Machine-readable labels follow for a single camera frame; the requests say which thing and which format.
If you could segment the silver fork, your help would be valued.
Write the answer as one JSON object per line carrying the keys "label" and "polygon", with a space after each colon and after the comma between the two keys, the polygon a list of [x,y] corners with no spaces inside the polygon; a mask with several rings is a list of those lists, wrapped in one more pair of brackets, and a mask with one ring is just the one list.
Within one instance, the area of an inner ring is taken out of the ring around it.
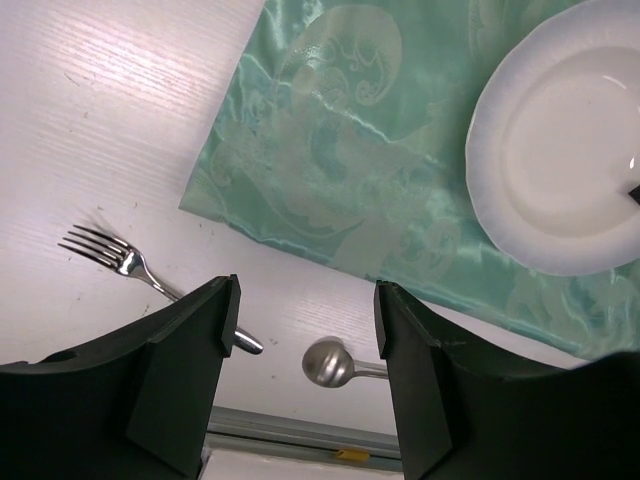
{"label": "silver fork", "polygon": [[59,246],[120,276],[142,281],[172,302],[182,298],[152,274],[139,249],[121,238],[75,224]]}

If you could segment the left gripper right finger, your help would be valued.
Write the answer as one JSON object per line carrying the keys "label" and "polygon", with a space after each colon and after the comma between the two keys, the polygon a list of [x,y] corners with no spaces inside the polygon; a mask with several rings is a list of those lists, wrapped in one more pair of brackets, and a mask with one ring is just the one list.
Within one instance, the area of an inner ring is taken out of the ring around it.
{"label": "left gripper right finger", "polygon": [[635,479],[639,356],[563,370],[498,347],[401,286],[374,314],[408,479]]}

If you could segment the green satin placemat cloth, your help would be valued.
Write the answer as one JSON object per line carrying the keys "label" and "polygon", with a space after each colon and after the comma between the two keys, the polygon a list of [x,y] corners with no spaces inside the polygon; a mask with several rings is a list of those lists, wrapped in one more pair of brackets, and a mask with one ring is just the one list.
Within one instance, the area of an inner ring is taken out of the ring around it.
{"label": "green satin placemat cloth", "polygon": [[268,1],[182,210],[584,359],[639,346],[639,267],[556,277],[491,244],[465,182],[472,110],[565,1]]}

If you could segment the silver spoon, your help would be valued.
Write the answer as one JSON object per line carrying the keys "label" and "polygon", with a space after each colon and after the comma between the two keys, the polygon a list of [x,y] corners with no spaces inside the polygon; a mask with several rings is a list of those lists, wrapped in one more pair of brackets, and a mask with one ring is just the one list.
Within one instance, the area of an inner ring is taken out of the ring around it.
{"label": "silver spoon", "polygon": [[345,386],[355,378],[388,379],[384,365],[356,360],[338,337],[324,337],[305,351],[301,360],[305,376],[328,389]]}

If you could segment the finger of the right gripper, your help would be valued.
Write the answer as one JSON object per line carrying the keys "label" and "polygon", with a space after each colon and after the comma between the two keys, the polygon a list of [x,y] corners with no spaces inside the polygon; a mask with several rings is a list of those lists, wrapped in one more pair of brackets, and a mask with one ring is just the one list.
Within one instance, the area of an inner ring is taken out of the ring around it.
{"label": "finger of the right gripper", "polygon": [[637,204],[640,204],[640,186],[636,186],[634,189],[630,190],[628,195]]}

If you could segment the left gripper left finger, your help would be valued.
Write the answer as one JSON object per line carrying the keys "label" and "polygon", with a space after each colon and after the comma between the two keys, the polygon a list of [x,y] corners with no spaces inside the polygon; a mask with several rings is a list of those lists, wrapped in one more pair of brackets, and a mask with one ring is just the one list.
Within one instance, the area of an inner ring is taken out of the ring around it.
{"label": "left gripper left finger", "polygon": [[239,281],[178,302],[37,363],[1,368],[5,479],[195,479]]}

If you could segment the white ceramic plate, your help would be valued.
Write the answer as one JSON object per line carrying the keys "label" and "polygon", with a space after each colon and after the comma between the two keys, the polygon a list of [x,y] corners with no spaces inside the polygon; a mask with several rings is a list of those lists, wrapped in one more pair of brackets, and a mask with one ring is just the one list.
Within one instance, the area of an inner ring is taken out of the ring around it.
{"label": "white ceramic plate", "polygon": [[466,183],[502,253],[550,275],[639,257],[639,5],[585,1],[501,61],[466,138]]}

